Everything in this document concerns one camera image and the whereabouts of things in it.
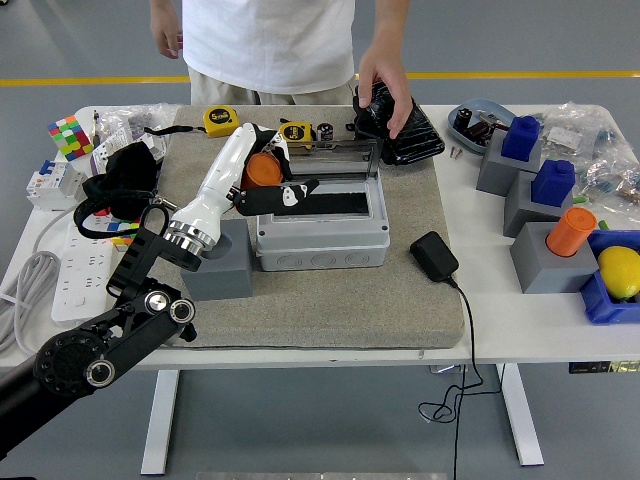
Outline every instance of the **black cable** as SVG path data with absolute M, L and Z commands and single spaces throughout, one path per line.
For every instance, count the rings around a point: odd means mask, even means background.
M 442 400 L 441 403 L 432 403 L 432 402 L 422 402 L 418 405 L 418 413 L 420 414 L 420 416 L 422 418 L 424 418 L 427 422 L 436 422 L 436 423 L 442 423 L 442 424 L 446 424 L 446 423 L 452 423 L 455 421 L 456 423 L 456 432 L 455 432 L 455 439 L 454 439 L 454 447 L 453 447 L 453 480 L 456 480 L 457 478 L 457 470 L 458 470 L 458 439 L 460 436 L 460 411 L 461 411 L 461 407 L 462 407 L 462 399 L 465 396 L 475 396 L 475 395 L 495 395 L 498 393 L 502 393 L 502 381 L 504 379 L 504 369 L 505 369 L 505 365 L 502 366 L 502 373 L 500 374 L 500 386 L 498 388 L 498 390 L 496 391 L 482 391 L 482 392 L 472 392 L 472 393 L 467 393 L 467 390 L 470 390 L 472 388 L 476 388 L 479 387 L 481 385 L 484 384 L 484 379 L 482 378 L 482 375 L 480 375 L 480 372 L 478 371 L 478 366 L 476 365 L 476 342 L 475 342 L 475 330 L 474 330 L 474 326 L 473 326 L 473 315 L 471 313 L 471 306 L 469 305 L 469 300 L 467 299 L 467 296 L 465 295 L 465 293 L 462 291 L 462 289 L 458 286 L 458 284 L 456 283 L 456 281 L 453 279 L 453 277 L 448 277 L 444 280 L 445 283 L 447 283 L 448 285 L 450 285 L 454 290 L 456 290 L 460 296 L 462 297 L 464 304 L 467 308 L 467 314 L 469 315 L 469 330 L 470 330 L 470 337 L 471 337 L 471 366 L 473 368 L 473 371 L 475 373 L 475 375 L 478 377 L 478 380 L 471 384 L 471 385 L 466 385 L 466 373 L 467 370 L 463 365 L 462 368 L 462 384 L 461 385 L 450 385 L 449 388 L 447 388 L 447 391 L 444 394 L 444 398 Z M 447 405 L 448 401 L 449 401 L 449 394 L 453 391 L 453 390 L 458 390 L 459 393 L 457 393 L 454 398 L 453 398 L 453 406 L 450 407 L 449 405 Z M 429 417 L 428 415 L 426 415 L 423 411 L 422 411 L 422 407 L 425 405 L 429 405 L 432 407 L 437 407 L 437 409 L 434 411 L 434 413 L 431 415 L 431 417 Z

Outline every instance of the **black power adapter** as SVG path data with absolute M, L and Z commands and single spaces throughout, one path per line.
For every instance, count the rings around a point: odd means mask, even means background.
M 409 251 L 432 282 L 450 279 L 460 266 L 438 232 L 423 235 L 411 244 Z

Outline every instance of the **white cable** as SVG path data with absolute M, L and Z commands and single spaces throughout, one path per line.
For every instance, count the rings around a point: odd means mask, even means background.
M 60 271 L 60 260 L 51 252 L 36 252 L 44 234 L 62 217 L 75 210 L 71 207 L 56 216 L 40 232 L 31 255 L 20 269 L 20 273 L 0 292 L 0 352 L 14 342 L 27 355 L 35 351 L 30 349 L 23 337 L 22 329 L 29 317 L 31 308 L 56 284 Z

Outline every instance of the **yellow lemon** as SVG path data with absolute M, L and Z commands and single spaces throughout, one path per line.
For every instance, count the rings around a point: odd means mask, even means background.
M 622 300 L 640 292 L 640 255 L 632 248 L 605 248 L 598 256 L 598 265 L 613 298 Z

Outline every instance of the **blue plastic container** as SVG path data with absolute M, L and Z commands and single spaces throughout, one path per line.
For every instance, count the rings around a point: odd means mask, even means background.
M 640 230 L 595 230 L 588 238 L 593 254 L 598 255 L 607 247 L 638 248 Z M 596 272 L 580 289 L 586 306 L 585 313 L 595 325 L 612 323 L 640 323 L 639 303 L 613 301 L 604 286 L 602 275 Z
M 453 128 L 453 124 L 456 121 L 456 115 L 458 114 L 458 110 L 462 109 L 471 110 L 471 120 L 469 125 L 474 125 L 480 121 L 479 112 L 485 112 L 487 114 L 495 116 L 498 120 L 500 120 L 505 125 L 511 125 L 511 122 L 515 118 L 515 114 L 510 112 L 506 108 L 504 108 L 499 103 L 496 103 L 492 100 L 487 100 L 484 98 L 474 98 L 464 102 L 462 105 L 451 110 L 447 117 L 447 123 L 449 125 L 449 132 L 456 137 L 464 146 L 466 146 L 469 150 L 478 155 L 484 155 L 487 147 L 483 147 L 482 145 L 478 145 L 472 140 L 469 140 L 465 137 L 461 132 L 458 132 L 455 128 Z

